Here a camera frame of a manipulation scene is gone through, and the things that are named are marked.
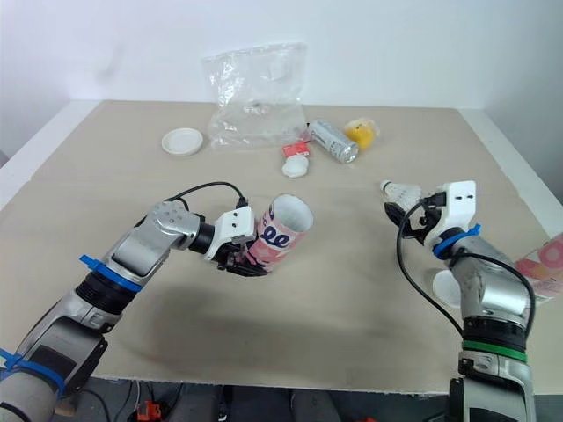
clear plastic bag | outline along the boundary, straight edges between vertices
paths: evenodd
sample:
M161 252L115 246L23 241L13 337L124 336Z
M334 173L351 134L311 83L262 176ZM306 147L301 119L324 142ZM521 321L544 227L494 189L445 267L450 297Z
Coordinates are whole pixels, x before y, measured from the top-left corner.
M280 44L203 60L219 111L208 125L213 148L295 142L306 129L299 93L306 46Z

white table edge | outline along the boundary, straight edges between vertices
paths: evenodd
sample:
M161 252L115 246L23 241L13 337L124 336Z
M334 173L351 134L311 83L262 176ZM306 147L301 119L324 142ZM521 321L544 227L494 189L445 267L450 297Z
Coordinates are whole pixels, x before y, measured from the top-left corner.
M89 99L70 101L0 168L0 210L99 103Z
M534 214L545 233L553 238L563 232L563 205L508 138L482 110L459 109L458 111L512 182L520 198Z
M100 102L89 99L70 101L0 168L0 210ZM547 235L555 237L563 232L563 206L508 138L482 110L458 111L510 179Z

pink cup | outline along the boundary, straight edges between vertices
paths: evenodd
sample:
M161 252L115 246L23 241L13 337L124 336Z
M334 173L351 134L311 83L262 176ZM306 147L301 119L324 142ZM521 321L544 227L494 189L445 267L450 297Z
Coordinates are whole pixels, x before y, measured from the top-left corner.
M296 196L280 195L258 221L258 237L245 249L244 256L270 273L312 225L313 214L307 204Z

blue zip tie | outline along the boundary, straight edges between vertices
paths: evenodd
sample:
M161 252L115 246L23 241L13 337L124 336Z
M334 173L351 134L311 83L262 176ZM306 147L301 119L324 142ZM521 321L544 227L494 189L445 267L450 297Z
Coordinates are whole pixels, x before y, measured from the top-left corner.
M127 280L125 277L121 277L118 273L110 270L104 265L103 262L98 261L97 259L90 258L88 255L83 255L82 257L80 257L80 260L84 262L91 270L95 271L96 273L102 274L104 277L107 277L115 284L119 284L127 290L131 290L132 292L137 293L143 289L143 286L139 286L138 284Z
M14 368L22 367L24 369L29 369L30 371L36 372L37 374L46 376L49 380L54 382L57 387L57 400L61 398L62 393L64 392L64 380L55 371L49 369L48 367L44 367L39 363L24 360L24 357L21 354L11 354L9 352L6 352L3 348L0 348L0 356L6 359L6 362L4 364L6 366L6 371L2 374L2 380L12 375L12 370Z
M479 232L481 231L481 225L480 224L475 224L475 227L473 227L472 229L469 229L467 232L465 233L460 233L458 235L452 236L447 238L446 240L442 241L440 244L437 244L434 249L432 250L432 252L434 253L434 255L438 258L441 259L442 261L445 261L445 259L440 258L440 255L442 254L443 250L446 249L448 246L453 245L455 242L457 242L459 239L463 239L464 237L469 237L469 236L478 236Z

wires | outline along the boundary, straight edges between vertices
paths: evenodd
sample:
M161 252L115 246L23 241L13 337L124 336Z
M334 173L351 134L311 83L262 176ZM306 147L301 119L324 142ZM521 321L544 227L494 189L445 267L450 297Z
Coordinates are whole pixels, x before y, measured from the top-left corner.
M137 384L137 397L135 399L135 407L133 408L131 413L134 413L134 412L137 411L137 407L139 407L139 400L141 400L141 384L139 383L139 380L135 380L135 382Z
M185 190L185 191L183 191L183 192L180 192L180 193L178 193L178 194L176 194L176 195L174 195L174 196L168 198L167 200L178 200L178 199L180 199L180 198L181 198L182 196L184 196L184 195L188 195L189 193L192 193L192 192L195 192L195 191L199 191L200 189L203 189L203 188L205 188L205 187L221 186L221 185L223 185L223 186L228 186L228 187L230 187L231 189L233 189L233 190L237 193L239 199L245 197L245 196L243 195L243 193L240 192L240 190L239 190L236 186L234 186L232 183L229 183L229 182L209 182L209 183L204 183L203 185L197 185L197 186L191 187L191 188L189 188L189 189L187 189L187 190Z
M127 396L125 397L125 401L121 405L121 408L115 414L115 417L113 418L113 422L117 422L119 420L121 413L125 409L125 406L127 406L127 403L129 403L129 398L131 398L132 392L133 392L133 382L129 381L129 389L127 391Z
M405 214L405 216L401 220L401 223L398 226L398 233L397 233L397 262L398 262L398 267L401 269L401 272L403 273L405 278L408 280L408 282L411 284L411 286L413 286L414 290L416 290L422 297L424 297L427 301L429 301L432 306L434 306L436 309L438 309L442 315L444 315L446 318L448 318L448 321L451 322L451 324L454 326L454 328L457 330L457 332L459 332L459 334L461 335L461 334L463 334L463 331L462 331L461 327L459 326L459 324L457 323L457 321L454 319L454 317L452 315L450 315L448 313L448 311L446 309L444 309L438 302L436 302L429 295L427 295L427 293L424 290L422 290L419 287L419 285L416 284L416 282L414 282L413 277L411 277L411 274L409 274L409 272L406 270L405 262L403 261L403 249L402 249L403 231L405 230L406 223L409 221L409 218L411 218L411 215L413 215L414 212L419 207L421 207L423 204L424 204L424 200L420 200L414 207L412 207Z
M112 422L112 419L109 417L109 410L107 409L106 401L102 398L102 396L91 389L83 389L81 390L82 393L88 393L96 397L102 405L102 409L104 409L104 413L106 414L106 421Z
M528 296L530 297L530 314L528 315L528 323L526 324L526 330L524 331L526 338L528 338L531 332L531 327L534 324L534 318L536 317L536 294L534 293L534 289L531 286L530 282L526 280L526 278L523 275L521 275L518 270L508 265L507 263L500 261L499 259L491 258L488 257L487 255L480 255L478 253L472 253L472 252L460 252L454 255L453 257L453 259L459 259L459 258L476 258L490 262L491 264L500 266L506 271L508 271L509 273L512 273L513 275L515 275L515 277L517 277L522 282L522 284L524 284L524 287L526 287L526 290L528 291Z
M186 211L190 210L190 207L187 205L187 202L184 198L176 198L176 200L179 200L182 204L184 204L184 208L186 209Z
M183 388L184 388L184 384L181 383L178 387L178 391L176 392L176 397L174 398L174 401L172 402L172 405L170 406L170 410L168 411L168 416L172 415L172 412L174 411L176 404L178 404L179 396L180 396Z
M150 394L150 401L154 402L155 401L155 390L152 387L152 382L151 381L147 381L145 383L145 385L147 386L147 390L149 391Z

